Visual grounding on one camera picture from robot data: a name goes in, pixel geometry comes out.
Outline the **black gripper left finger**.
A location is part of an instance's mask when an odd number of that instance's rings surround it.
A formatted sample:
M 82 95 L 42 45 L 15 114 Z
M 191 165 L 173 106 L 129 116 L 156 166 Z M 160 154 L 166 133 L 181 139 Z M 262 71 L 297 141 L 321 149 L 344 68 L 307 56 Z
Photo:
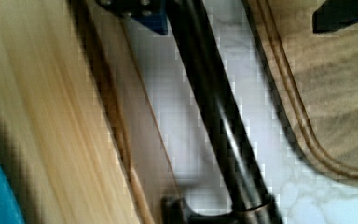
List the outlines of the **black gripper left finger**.
M 130 17 L 159 35 L 168 33 L 166 0 L 95 0 L 119 17 Z

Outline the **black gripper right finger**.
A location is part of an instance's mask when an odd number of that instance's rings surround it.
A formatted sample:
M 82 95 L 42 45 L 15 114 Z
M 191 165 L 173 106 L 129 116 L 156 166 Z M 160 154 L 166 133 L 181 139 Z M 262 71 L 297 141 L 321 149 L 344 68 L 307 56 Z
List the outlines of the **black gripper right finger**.
M 325 0 L 312 15 L 315 34 L 330 33 L 358 23 L 358 0 Z

